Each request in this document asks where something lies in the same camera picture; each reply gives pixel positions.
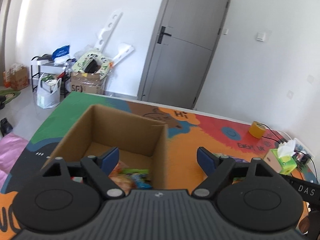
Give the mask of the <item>right hand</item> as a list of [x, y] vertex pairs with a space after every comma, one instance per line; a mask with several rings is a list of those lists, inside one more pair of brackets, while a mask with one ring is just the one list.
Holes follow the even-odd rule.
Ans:
[[308, 233], [310, 228], [310, 219], [308, 216], [305, 216], [298, 224], [298, 228], [302, 234]]

